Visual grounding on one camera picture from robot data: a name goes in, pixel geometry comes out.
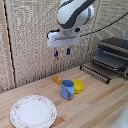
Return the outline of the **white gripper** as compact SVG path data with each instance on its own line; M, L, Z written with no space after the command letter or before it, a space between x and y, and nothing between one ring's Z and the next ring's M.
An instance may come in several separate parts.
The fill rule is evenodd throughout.
M80 35L78 33L72 35L63 35L59 31L52 31L47 34L47 46L50 48L71 46L78 44L80 41ZM71 49L68 48L66 54L70 55ZM55 50L54 57L58 57L58 51Z

